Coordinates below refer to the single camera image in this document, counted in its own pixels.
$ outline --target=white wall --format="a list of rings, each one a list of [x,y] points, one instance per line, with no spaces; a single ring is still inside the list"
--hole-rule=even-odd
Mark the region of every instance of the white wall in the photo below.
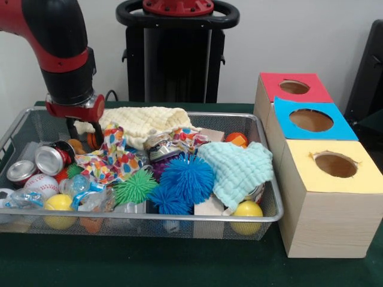
[[[219,102],[253,103],[265,72],[317,72],[344,109],[370,26],[382,17],[381,0],[226,0],[241,12],[226,31],[226,66]],[[125,27],[115,19],[122,0],[79,0],[98,73],[100,93],[113,88],[127,99]],[[19,111],[44,100],[46,89],[28,43],[0,32],[0,135]]]

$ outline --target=white ball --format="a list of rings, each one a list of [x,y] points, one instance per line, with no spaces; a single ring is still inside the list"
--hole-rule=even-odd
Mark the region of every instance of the white ball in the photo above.
[[[0,208],[4,208],[7,201],[9,201],[13,190],[9,188],[0,188]],[[0,224],[5,224],[14,221],[16,216],[10,214],[0,214]]]
[[[33,175],[33,177],[28,179],[25,183],[24,188],[36,188],[40,190],[45,196],[45,199],[49,199],[59,193],[59,184],[57,183],[57,180],[43,173]]]

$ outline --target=spiky ball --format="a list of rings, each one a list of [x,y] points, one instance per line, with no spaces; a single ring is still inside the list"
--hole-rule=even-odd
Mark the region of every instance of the spiky ball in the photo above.
[[[161,186],[182,197],[188,206],[209,198],[214,186],[214,173],[203,159],[183,155],[168,164],[160,179]]]
[[[161,214],[186,215],[190,213],[190,208],[186,202],[176,193],[159,185],[149,195],[149,199],[155,206],[159,207]]]
[[[119,182],[114,186],[116,203],[117,205],[128,202],[141,203],[157,185],[151,173],[140,169],[126,182]]]

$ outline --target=patterned cloth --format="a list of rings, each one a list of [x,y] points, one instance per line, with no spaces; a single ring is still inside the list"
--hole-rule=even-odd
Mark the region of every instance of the patterned cloth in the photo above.
[[[76,155],[77,165],[84,168],[81,174],[93,175],[102,184],[128,180],[143,164],[135,154],[125,151],[126,143],[124,129],[117,124],[109,124],[100,150]]]
[[[192,129],[178,129],[172,134],[173,144],[175,144],[185,154],[194,154],[199,146],[209,143],[209,137],[202,135]]]

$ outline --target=stacked boxes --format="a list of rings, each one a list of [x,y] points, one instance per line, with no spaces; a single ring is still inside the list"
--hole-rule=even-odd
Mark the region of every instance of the stacked boxes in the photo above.
[[[362,258],[381,222],[383,176],[315,74],[261,74],[263,123],[289,257]]]

